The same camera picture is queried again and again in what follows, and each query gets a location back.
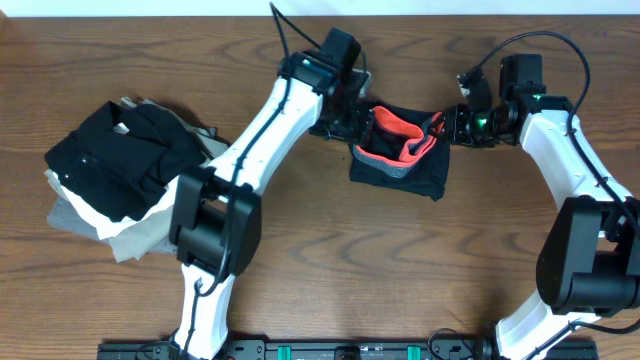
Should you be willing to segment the black leggings red waistband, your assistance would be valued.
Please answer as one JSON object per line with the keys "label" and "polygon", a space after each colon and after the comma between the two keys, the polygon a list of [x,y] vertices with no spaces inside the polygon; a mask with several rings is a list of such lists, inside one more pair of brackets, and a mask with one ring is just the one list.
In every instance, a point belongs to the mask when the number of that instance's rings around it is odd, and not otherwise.
{"label": "black leggings red waistband", "polygon": [[450,146],[422,131],[422,123],[437,112],[384,102],[367,104],[373,114],[373,126],[363,145],[349,147],[350,180],[440,200],[448,177]]}

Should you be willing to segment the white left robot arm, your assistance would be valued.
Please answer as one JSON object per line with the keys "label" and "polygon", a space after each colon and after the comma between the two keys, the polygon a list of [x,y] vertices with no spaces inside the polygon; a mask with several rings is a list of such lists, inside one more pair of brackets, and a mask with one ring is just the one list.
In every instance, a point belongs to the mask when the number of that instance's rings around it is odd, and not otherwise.
{"label": "white left robot arm", "polygon": [[234,282],[261,239],[261,202],[271,177],[307,132],[362,139],[358,105],[370,82],[365,67],[297,52],[283,60],[267,101],[231,147],[180,176],[169,238],[181,264],[184,305],[171,358],[213,359],[222,350]]}

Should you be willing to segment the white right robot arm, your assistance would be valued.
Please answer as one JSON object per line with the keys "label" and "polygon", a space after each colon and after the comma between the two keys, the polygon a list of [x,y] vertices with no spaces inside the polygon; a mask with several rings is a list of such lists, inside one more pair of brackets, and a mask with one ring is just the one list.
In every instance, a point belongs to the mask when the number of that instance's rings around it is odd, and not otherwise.
{"label": "white right robot arm", "polygon": [[558,207],[533,294],[470,346],[473,359],[570,359],[581,352],[564,340],[577,330],[623,335],[639,328],[599,323],[639,305],[639,201],[599,160],[576,110],[561,96],[511,95],[492,110],[447,109],[429,128],[451,145],[520,146]]}

